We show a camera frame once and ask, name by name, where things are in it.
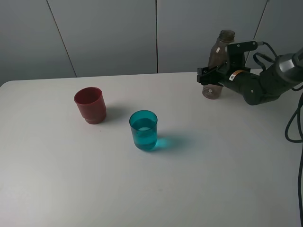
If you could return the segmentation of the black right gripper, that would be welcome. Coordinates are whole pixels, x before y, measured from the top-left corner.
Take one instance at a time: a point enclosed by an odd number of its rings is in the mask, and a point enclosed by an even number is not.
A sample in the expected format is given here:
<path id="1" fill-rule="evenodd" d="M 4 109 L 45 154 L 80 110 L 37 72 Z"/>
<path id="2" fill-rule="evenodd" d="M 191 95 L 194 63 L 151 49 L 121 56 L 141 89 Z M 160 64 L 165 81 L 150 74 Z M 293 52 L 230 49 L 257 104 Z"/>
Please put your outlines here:
<path id="1" fill-rule="evenodd" d="M 209 74 L 213 71 L 215 71 L 218 76 Z M 219 86 L 221 84 L 241 95 L 244 94 L 244 88 L 249 85 L 252 78 L 255 78 L 255 75 L 251 73 L 249 68 L 235 65 L 228 67 L 227 63 L 212 68 L 198 68 L 197 74 L 197 82 L 203 86 Z"/>

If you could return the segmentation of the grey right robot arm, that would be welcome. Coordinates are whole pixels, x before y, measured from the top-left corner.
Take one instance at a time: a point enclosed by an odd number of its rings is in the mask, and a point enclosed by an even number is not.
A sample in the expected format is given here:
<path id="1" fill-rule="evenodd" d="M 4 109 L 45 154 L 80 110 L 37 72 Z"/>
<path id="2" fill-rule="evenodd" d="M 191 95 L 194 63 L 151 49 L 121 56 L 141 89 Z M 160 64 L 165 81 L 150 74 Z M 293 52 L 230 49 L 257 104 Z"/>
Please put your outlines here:
<path id="1" fill-rule="evenodd" d="M 283 93 L 303 82 L 303 50 L 279 56 L 259 75 L 244 66 L 244 51 L 227 49 L 228 60 L 214 68 L 198 68 L 201 85 L 226 87 L 243 96 L 249 105 L 277 100 Z"/>

